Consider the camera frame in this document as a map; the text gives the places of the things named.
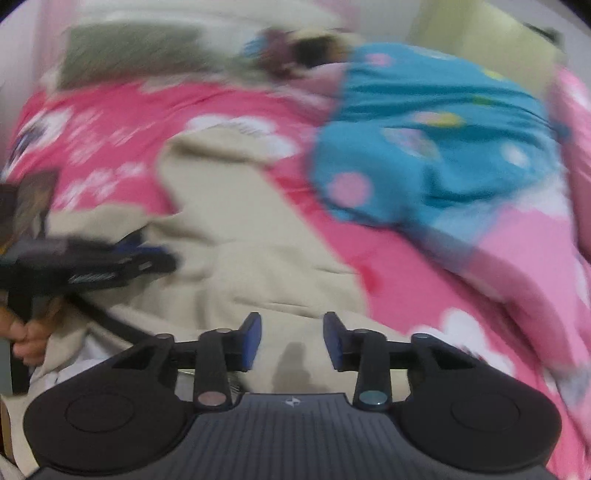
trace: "wall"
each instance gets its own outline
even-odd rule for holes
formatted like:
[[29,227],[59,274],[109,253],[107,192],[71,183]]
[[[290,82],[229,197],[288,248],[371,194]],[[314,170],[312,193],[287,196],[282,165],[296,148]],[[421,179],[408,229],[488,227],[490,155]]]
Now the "wall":
[[28,0],[0,27],[0,164],[12,127],[37,80],[37,25],[46,0]]
[[[360,31],[376,41],[404,41],[419,12],[420,0],[355,0]],[[569,67],[591,88],[591,29],[558,0],[488,0],[523,22],[553,27],[565,36]]]
[[43,0],[38,29],[37,77],[53,67],[67,46],[67,29],[76,21],[78,0]]

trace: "white wall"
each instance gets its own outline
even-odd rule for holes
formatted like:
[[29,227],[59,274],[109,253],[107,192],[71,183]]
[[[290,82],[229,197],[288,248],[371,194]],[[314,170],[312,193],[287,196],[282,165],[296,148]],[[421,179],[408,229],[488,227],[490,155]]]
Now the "white wall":
[[42,1],[23,3],[0,27],[0,166],[19,111],[35,89]]
[[[361,9],[361,33],[377,41],[404,41],[420,0],[355,0]],[[591,29],[558,0],[488,0],[517,19],[565,36],[569,68],[591,88]]]

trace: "cartoon print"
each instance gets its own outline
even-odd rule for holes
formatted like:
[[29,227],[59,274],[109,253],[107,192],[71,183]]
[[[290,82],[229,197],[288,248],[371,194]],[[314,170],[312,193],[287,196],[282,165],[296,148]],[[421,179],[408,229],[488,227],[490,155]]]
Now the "cartoon print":
[[275,160],[290,158],[300,152],[299,146],[294,141],[276,134],[277,124],[266,118],[200,115],[188,121],[186,130],[201,131],[211,127],[234,128],[244,135],[262,139],[267,145],[268,154]]
[[365,60],[374,67],[389,67],[394,63],[394,59],[385,53],[369,53]]
[[482,69],[482,73],[484,73],[484,75],[486,75],[487,77],[492,78],[493,80],[499,80],[500,82],[506,80],[506,78],[503,77],[503,75],[501,75],[498,72],[495,72],[494,70]]
[[129,140],[131,140],[136,134],[140,132],[144,132],[149,130],[154,125],[155,122],[150,122],[146,125],[140,125],[136,128],[129,128],[129,127],[122,127],[117,129],[110,137],[110,142],[114,147],[120,147],[121,145],[125,145]]
[[591,112],[591,100],[589,99],[589,96],[586,92],[574,85],[570,85],[566,91],[572,100],[585,108],[585,110]]
[[521,212],[538,210],[553,218],[571,216],[567,186],[560,174],[550,175],[537,184],[521,190],[513,200],[513,207]]
[[491,348],[480,323],[463,310],[448,309],[443,313],[440,329],[417,326],[410,332],[411,335],[415,333],[428,333],[485,361],[507,375],[515,376],[515,365],[511,359]]
[[413,119],[416,123],[430,127],[460,128],[466,125],[461,116],[451,112],[417,112]]
[[584,260],[579,258],[576,264],[577,295],[585,304],[585,306],[589,309],[591,308],[591,301],[589,299],[589,285],[587,283],[587,272],[585,271],[585,267],[583,266],[582,261]]
[[68,163],[78,166],[89,161],[104,145],[106,141],[96,132],[88,134],[77,142],[71,143]]
[[140,162],[126,162],[115,169],[99,168],[86,178],[71,182],[57,196],[55,206],[66,212],[75,210],[85,195],[92,196],[97,203],[103,203],[116,192],[122,181],[147,175],[147,165]]
[[494,105],[495,101],[492,98],[483,95],[473,95],[472,103],[475,105],[491,106]]
[[338,206],[356,208],[369,200],[373,193],[371,181],[358,172],[336,174],[329,185],[330,199]]
[[513,142],[505,142],[501,147],[503,158],[516,167],[525,168],[530,164],[527,155]]
[[441,158],[437,145],[421,130],[414,128],[384,128],[382,134],[389,142],[413,157],[426,160]]
[[77,141],[80,137],[87,136],[88,132],[92,131],[92,127],[100,120],[102,112],[96,108],[87,108],[77,113],[70,122],[69,134],[67,142],[69,144]]
[[72,110],[65,109],[41,111],[31,118],[18,133],[0,177],[7,179],[25,153],[45,148],[55,142],[71,116]]
[[558,395],[558,386],[556,386],[556,381],[554,380],[554,377],[552,376],[550,371],[547,368],[543,368],[541,375],[546,385],[546,388],[548,388],[548,391],[553,395]]

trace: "person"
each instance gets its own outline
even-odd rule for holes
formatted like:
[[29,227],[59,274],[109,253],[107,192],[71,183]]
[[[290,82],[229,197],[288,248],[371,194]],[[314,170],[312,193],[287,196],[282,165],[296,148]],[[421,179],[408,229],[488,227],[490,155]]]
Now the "person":
[[13,352],[24,364],[37,367],[45,360],[47,342],[61,321],[63,302],[52,300],[45,314],[24,323],[7,307],[0,305],[0,338],[14,342]]

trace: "logo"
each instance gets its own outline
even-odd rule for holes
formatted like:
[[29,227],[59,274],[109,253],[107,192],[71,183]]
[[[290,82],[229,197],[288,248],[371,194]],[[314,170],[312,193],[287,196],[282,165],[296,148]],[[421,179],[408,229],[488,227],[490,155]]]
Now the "logo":
[[89,273],[86,275],[72,275],[68,279],[68,283],[78,284],[78,283],[94,283],[100,281],[107,281],[112,280],[117,276],[116,273]]
[[299,398],[291,397],[289,400],[285,400],[283,403],[285,405],[289,405],[291,408],[296,408],[301,403],[301,400]]

